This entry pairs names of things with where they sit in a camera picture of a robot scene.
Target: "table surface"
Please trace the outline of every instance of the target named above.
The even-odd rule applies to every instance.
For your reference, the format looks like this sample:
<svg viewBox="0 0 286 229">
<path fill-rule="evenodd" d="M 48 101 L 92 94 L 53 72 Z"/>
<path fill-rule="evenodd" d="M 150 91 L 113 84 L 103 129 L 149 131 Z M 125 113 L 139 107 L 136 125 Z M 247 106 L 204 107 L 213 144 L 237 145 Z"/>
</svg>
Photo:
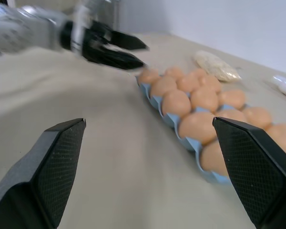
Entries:
<svg viewBox="0 0 286 229">
<path fill-rule="evenodd" d="M 136 55 L 161 72 L 195 68 L 197 50 L 240 70 L 250 105 L 286 122 L 286 97 L 265 83 L 283 74 L 159 34 L 140 35 Z M 193 158 L 140 95 L 135 72 L 98 66 L 71 53 L 34 49 L 0 57 L 0 180 L 48 127 L 84 117 L 77 176 L 60 229 L 253 229 L 232 186 L 207 183 Z"/>
</svg>

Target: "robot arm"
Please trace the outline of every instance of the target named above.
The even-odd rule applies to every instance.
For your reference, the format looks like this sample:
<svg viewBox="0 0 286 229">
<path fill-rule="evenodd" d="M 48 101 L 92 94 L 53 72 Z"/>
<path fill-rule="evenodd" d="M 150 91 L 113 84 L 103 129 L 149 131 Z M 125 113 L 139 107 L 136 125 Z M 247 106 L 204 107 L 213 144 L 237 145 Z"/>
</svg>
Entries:
<svg viewBox="0 0 286 229">
<path fill-rule="evenodd" d="M 77 8 L 84 7 L 89 15 L 95 15 L 98 3 L 104 0 L 86 0 Z M 9 8 L 0 4 L 0 52 L 19 53 L 30 47 L 41 47 L 59 51 L 67 49 L 90 62 L 128 70 L 144 66 L 134 55 L 113 51 L 111 44 L 127 50 L 146 49 L 138 38 L 113 31 L 108 26 L 92 21 L 92 26 L 84 23 L 87 14 L 76 11 L 78 23 L 52 10 L 24 6 Z"/>
</svg>

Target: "table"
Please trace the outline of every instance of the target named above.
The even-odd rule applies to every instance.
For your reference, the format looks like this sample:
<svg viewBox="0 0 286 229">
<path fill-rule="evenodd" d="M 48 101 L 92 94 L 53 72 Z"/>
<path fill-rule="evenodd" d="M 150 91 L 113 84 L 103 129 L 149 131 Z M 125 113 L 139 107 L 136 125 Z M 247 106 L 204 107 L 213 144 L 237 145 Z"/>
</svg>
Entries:
<svg viewBox="0 0 286 229">
<path fill-rule="evenodd" d="M 136 55 L 162 72 L 194 69 L 191 56 L 212 51 L 240 69 L 248 103 L 286 122 L 286 97 L 264 80 L 286 74 L 184 39 L 140 35 L 149 52 Z M 76 179 L 60 229 L 253 229 L 232 186 L 207 183 L 193 158 L 142 98 L 134 76 L 33 49 L 0 57 L 0 180 L 59 122 L 84 117 Z"/>
</svg>

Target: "egg tray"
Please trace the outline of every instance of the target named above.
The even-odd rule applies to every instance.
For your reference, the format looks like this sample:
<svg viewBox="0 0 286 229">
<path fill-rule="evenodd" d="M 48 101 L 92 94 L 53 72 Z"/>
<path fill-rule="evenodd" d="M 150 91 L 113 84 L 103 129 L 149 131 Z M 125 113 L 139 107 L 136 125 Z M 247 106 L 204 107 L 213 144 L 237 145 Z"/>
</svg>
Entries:
<svg viewBox="0 0 286 229">
<path fill-rule="evenodd" d="M 180 117 L 175 114 L 170 114 L 170 113 L 167 113 L 166 115 L 162 114 L 162 111 L 161 111 L 162 97 L 159 97 L 159 96 L 153 96 L 152 98 L 149 97 L 149 91 L 151 88 L 150 84 L 142 83 L 141 85 L 139 85 L 139 87 L 140 87 L 142 94 L 148 99 L 149 103 L 153 106 L 153 108 L 159 111 L 159 114 L 162 117 L 163 121 L 169 127 L 174 129 L 174 132 L 179 142 L 190 152 L 191 155 L 194 155 L 198 169 L 200 173 L 202 174 L 202 176 L 210 183 L 231 184 L 231 180 L 228 177 L 219 175 L 218 173 L 215 173 L 213 171 L 209 172 L 209 171 L 204 171 L 202 169 L 200 165 L 200 154 L 203 149 L 202 144 L 199 141 L 192 139 L 190 137 L 181 138 L 178 134 L 178 126 L 180 123 Z M 235 108 L 224 104 L 217 111 L 222 111 L 226 109 L 235 109 Z M 201 107 L 197 107 L 195 110 L 192 111 L 192 113 L 193 112 L 205 112 L 205 111 L 208 111 L 208 110 L 201 108 Z"/>
</svg>

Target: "blue egg tray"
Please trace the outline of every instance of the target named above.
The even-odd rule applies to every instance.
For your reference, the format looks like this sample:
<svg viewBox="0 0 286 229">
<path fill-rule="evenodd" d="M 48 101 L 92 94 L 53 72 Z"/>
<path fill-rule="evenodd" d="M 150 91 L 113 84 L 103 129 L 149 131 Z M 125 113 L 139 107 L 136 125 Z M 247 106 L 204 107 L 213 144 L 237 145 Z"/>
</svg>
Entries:
<svg viewBox="0 0 286 229">
<path fill-rule="evenodd" d="M 166 115 L 162 114 L 161 111 L 161 102 L 162 102 L 162 97 L 159 96 L 153 96 L 152 98 L 149 97 L 149 91 L 150 91 L 150 84 L 147 83 L 142 83 L 140 86 L 140 90 L 142 94 L 148 99 L 149 103 L 159 111 L 160 116 L 162 117 L 163 121 L 171 128 L 174 129 L 176 136 L 179 140 L 179 142 L 192 154 L 195 156 L 195 161 L 197 163 L 198 169 L 201 172 L 202 176 L 210 183 L 220 183 L 220 184 L 231 184 L 231 180 L 228 177 L 219 175 L 218 173 L 215 172 L 209 172 L 209 171 L 204 171 L 201 166 L 200 166 L 200 153 L 203 149 L 202 144 L 190 137 L 185 137 L 181 138 L 178 134 L 178 125 L 180 123 L 180 117 L 175 115 L 175 114 L 170 114 L 167 113 Z M 229 105 L 223 105 L 221 106 L 218 111 L 222 111 L 225 109 L 234 109 L 232 106 Z M 204 108 L 198 107 L 192 112 L 203 112 L 203 111 L 208 111 Z"/>
</svg>

